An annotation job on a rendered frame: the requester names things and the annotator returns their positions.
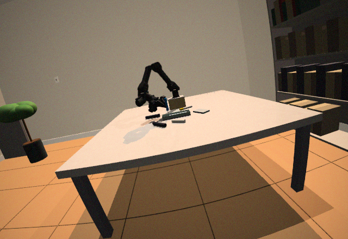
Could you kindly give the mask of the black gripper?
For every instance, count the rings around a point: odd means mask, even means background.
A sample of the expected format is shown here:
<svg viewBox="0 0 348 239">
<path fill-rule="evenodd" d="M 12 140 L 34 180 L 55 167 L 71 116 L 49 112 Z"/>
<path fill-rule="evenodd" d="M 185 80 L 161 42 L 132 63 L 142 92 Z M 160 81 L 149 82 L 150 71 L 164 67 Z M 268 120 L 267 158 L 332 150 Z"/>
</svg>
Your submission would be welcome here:
<svg viewBox="0 0 348 239">
<path fill-rule="evenodd" d="M 155 97 L 154 95 L 150 95 L 147 99 L 147 101 L 149 103 L 148 108 L 153 109 L 152 106 L 155 106 L 155 108 L 157 108 L 157 107 L 166 108 L 164 98 L 166 98 L 166 96 L 161 96 L 159 99 L 159 97 Z"/>
</svg>

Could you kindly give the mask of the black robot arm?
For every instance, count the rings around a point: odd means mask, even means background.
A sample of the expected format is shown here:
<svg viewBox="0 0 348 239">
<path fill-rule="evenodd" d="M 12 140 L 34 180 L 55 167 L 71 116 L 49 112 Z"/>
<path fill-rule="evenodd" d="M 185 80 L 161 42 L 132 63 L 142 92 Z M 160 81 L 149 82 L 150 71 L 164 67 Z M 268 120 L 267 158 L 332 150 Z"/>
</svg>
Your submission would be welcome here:
<svg viewBox="0 0 348 239">
<path fill-rule="evenodd" d="M 145 67 L 145 72 L 144 72 L 142 81 L 138 86 L 138 97 L 135 99 L 136 100 L 135 104 L 138 107 L 141 107 L 150 96 L 150 94 L 148 93 L 148 81 L 150 78 L 151 70 L 158 73 L 158 75 L 167 83 L 167 88 L 169 91 L 172 92 L 173 98 L 180 97 L 178 94 L 178 90 L 180 90 L 180 87 L 174 81 L 170 80 L 169 77 L 167 77 L 167 75 L 161 68 L 160 62 L 156 62 Z M 152 107 L 153 109 L 148 109 L 149 112 L 152 113 L 157 111 L 157 108 L 155 108 L 155 106 L 152 106 Z"/>
</svg>

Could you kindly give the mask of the black keyboard with white keys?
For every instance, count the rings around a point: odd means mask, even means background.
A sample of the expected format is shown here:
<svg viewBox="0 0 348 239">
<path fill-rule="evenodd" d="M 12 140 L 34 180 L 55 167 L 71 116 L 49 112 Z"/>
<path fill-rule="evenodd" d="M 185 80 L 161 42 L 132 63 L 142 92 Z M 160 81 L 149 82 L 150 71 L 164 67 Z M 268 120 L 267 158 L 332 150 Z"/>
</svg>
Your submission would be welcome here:
<svg viewBox="0 0 348 239">
<path fill-rule="evenodd" d="M 190 110 L 184 110 L 184 111 L 179 111 L 179 112 L 173 112 L 173 113 L 169 113 L 169 114 L 163 114 L 162 115 L 162 119 L 164 120 L 169 120 L 169 119 L 174 119 L 174 118 L 179 118 L 179 117 L 184 117 L 184 116 L 188 116 L 191 115 Z"/>
</svg>

